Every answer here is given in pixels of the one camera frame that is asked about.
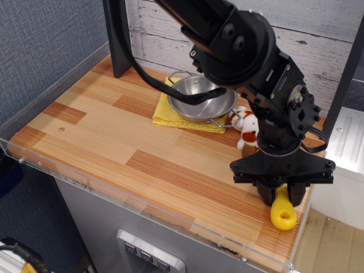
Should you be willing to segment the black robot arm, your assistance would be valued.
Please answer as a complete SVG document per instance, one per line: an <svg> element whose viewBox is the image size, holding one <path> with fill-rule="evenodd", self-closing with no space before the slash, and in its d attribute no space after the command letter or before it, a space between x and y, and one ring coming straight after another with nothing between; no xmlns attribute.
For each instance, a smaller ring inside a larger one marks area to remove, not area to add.
<svg viewBox="0 0 364 273"><path fill-rule="evenodd" d="M267 205L276 189L288 188L293 206L313 183L333 182L335 163L317 156L325 146L306 147L306 133L322 140L314 127L320 108L294 61L276 45L275 33L260 14L240 11L227 1L160 1L194 44L191 57L199 72L235 90L258 120L259 150L230 165L236 183L253 184Z"/></svg>

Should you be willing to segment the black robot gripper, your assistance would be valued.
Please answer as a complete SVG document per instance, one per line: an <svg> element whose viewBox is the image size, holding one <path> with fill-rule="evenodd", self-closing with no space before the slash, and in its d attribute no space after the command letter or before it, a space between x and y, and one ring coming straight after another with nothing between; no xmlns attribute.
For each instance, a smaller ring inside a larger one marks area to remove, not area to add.
<svg viewBox="0 0 364 273"><path fill-rule="evenodd" d="M301 149L288 155L270 155L259 151L230 164L235 183L257 187L262 201L271 206L275 189L288 185L288 197L293 206L299 206L311 184L333 183L334 161L321 158Z"/></svg>

